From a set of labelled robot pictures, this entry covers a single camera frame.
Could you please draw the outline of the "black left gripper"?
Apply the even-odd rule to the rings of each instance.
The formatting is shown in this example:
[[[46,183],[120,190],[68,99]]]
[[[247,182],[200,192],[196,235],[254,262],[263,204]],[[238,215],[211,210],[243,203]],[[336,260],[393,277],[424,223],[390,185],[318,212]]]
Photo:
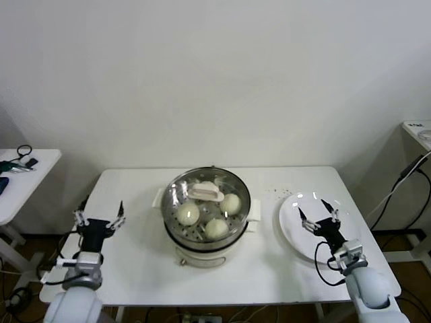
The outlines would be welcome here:
[[[74,210],[77,232],[82,237],[80,250],[82,252],[101,252],[104,240],[114,235],[125,222],[123,201],[120,202],[119,211],[115,220],[109,222],[101,219],[87,219],[84,215],[89,197],[87,196]]]

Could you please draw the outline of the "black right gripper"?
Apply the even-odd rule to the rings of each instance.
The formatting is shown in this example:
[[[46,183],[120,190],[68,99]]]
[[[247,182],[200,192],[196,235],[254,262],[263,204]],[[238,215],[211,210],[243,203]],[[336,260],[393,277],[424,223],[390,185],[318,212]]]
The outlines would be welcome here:
[[[302,227],[310,233],[313,233],[315,236],[324,238],[329,245],[331,254],[334,255],[346,242],[346,239],[339,230],[341,227],[339,210],[334,209],[330,203],[323,199],[321,199],[321,202],[331,215],[331,218],[328,217],[315,223],[308,220],[300,207],[298,207],[298,211]]]

